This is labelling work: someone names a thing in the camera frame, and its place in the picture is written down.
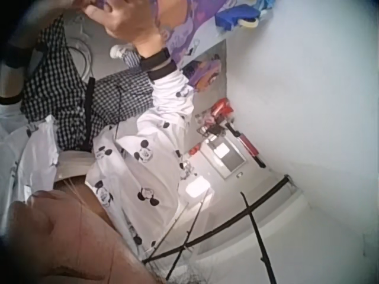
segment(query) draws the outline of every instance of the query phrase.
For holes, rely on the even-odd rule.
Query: hand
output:
[[[102,24],[109,35],[133,43],[143,57],[163,47],[149,0],[108,0],[104,10],[89,5],[84,13]]]

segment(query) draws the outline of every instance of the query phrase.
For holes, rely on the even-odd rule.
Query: wall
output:
[[[235,124],[311,206],[377,229],[378,84],[374,1],[278,0],[274,18],[227,41]]]
[[[269,283],[259,247],[250,243],[225,261],[214,254],[198,267],[210,283]],[[363,256],[359,236],[318,209],[303,209],[264,243],[278,283],[377,283],[374,256]]]

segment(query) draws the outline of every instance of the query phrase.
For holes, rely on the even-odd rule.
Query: black strap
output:
[[[13,96],[11,98],[2,98],[0,97],[0,105],[14,105],[21,101],[23,97],[23,92],[19,93],[17,96]]]
[[[95,78],[90,77],[87,84],[87,90],[85,92],[84,112],[85,112],[85,140],[81,147],[82,151],[91,152],[91,146],[89,145],[89,139],[91,138],[91,110],[92,101],[94,98]]]
[[[168,51],[168,48],[165,47],[160,52],[154,54],[153,56],[150,56],[148,58],[141,57],[141,69],[142,71],[148,71],[156,66],[159,66],[163,63],[165,63],[170,58],[170,52]]]
[[[7,43],[4,48],[4,63],[8,67],[14,69],[27,67],[29,65],[32,52],[33,48],[21,49]]]
[[[147,73],[148,77],[150,78],[150,80],[158,80],[158,79],[161,79],[169,74],[171,74],[172,72],[176,71],[178,68],[176,66],[176,63],[175,61],[171,60],[171,62],[169,64],[167,64],[166,66],[158,69],[158,70],[155,70],[155,71],[150,71]]]

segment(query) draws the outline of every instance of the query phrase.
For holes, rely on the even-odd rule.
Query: mickey mouse print shirt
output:
[[[77,171],[85,169],[86,185],[117,231],[128,243],[132,235],[134,242],[145,250],[163,236],[178,207],[181,156],[194,108],[194,91],[187,83],[188,79],[178,70],[152,81],[154,106],[138,118],[137,134],[127,135],[126,122],[105,127],[94,139],[92,157],[84,155],[84,165],[77,167]],[[11,179],[2,178],[1,183],[8,188],[17,185],[17,192],[21,193],[16,197],[0,196],[3,208],[14,200],[25,201],[35,191],[52,190],[58,178],[58,155],[72,156],[59,153],[51,116],[31,130],[19,107],[17,104],[0,109],[0,148],[2,153],[12,149],[17,154],[2,159],[2,169],[7,167],[3,178],[15,170]]]
[[[134,240],[146,249],[162,237],[178,207],[181,156],[194,108],[194,91],[187,83],[178,70],[155,80],[154,107],[137,120],[136,135],[123,135],[121,122],[94,139],[96,163],[86,185],[115,228],[123,234],[131,223]]]

